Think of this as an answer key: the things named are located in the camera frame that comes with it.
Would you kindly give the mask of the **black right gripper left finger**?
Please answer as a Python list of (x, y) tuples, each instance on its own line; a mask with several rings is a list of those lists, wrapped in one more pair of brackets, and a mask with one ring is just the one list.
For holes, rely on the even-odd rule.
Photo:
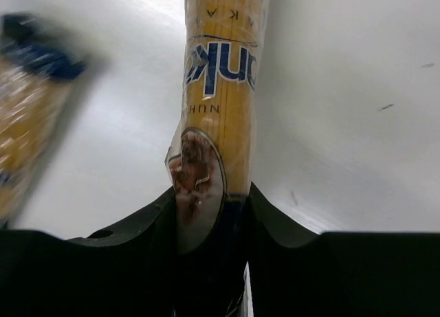
[(88, 237), (1, 231), (2, 316), (170, 316), (175, 285), (175, 198)]

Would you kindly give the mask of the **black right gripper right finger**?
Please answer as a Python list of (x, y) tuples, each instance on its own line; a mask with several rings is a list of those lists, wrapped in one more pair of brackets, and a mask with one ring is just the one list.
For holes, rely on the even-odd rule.
[(255, 186), (247, 219), (255, 316), (438, 316), (439, 235), (316, 234)]

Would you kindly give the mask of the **spaghetti bag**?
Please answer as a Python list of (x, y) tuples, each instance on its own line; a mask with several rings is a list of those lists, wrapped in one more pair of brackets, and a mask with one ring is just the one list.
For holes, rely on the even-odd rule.
[(87, 56), (72, 32), (29, 12), (1, 15), (1, 225), (19, 207)]
[(185, 0), (181, 115), (165, 163), (177, 225), (175, 316), (246, 316), (244, 224), (269, 0)]

